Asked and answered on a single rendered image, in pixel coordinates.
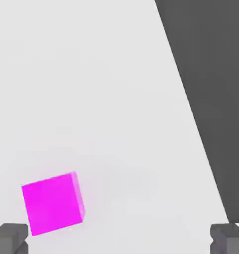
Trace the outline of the small magenta cube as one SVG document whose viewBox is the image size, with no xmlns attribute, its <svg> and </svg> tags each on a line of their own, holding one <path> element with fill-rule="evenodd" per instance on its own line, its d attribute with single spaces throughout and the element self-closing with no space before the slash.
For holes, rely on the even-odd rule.
<svg viewBox="0 0 239 254">
<path fill-rule="evenodd" d="M 32 236 L 83 222 L 85 207 L 76 172 L 26 184 L 21 189 Z"/>
</svg>

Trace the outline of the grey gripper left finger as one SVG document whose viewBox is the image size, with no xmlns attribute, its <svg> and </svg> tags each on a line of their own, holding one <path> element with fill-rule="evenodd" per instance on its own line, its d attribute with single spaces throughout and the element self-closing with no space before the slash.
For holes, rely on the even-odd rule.
<svg viewBox="0 0 239 254">
<path fill-rule="evenodd" d="M 29 254 L 27 224 L 3 223 L 0 226 L 0 254 Z"/>
</svg>

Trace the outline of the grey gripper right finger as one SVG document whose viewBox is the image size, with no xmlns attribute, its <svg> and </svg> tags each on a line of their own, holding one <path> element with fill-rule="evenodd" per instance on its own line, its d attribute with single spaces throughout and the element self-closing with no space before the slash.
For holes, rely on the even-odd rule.
<svg viewBox="0 0 239 254">
<path fill-rule="evenodd" d="M 210 254 L 239 254 L 239 226 L 234 223 L 212 224 Z"/>
</svg>

